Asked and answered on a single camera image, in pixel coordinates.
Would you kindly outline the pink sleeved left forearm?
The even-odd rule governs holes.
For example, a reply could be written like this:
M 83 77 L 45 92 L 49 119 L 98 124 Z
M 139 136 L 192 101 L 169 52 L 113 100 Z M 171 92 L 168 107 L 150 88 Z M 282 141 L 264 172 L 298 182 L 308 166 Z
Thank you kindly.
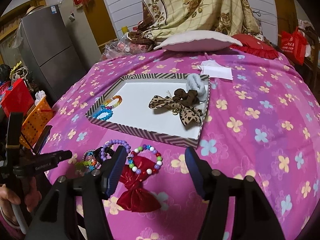
M 1 239 L 23 240 L 24 238 L 20 226 L 9 220 L 1 208 Z

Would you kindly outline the person's left hand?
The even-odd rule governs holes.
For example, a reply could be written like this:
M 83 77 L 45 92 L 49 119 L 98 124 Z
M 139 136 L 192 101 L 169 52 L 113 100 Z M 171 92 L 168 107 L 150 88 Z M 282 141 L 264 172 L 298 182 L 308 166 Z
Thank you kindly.
M 32 212 L 38 203 L 42 199 L 41 193 L 37 190 L 36 179 L 35 177 L 28 180 L 29 183 L 29 192 L 26 194 L 24 203 L 29 212 Z M 20 205 L 21 200 L 16 193 L 11 189 L 8 189 L 5 184 L 1 185 L 1 208 L 5 218 L 14 225 L 17 224 L 17 219 L 12 210 L 12 204 Z

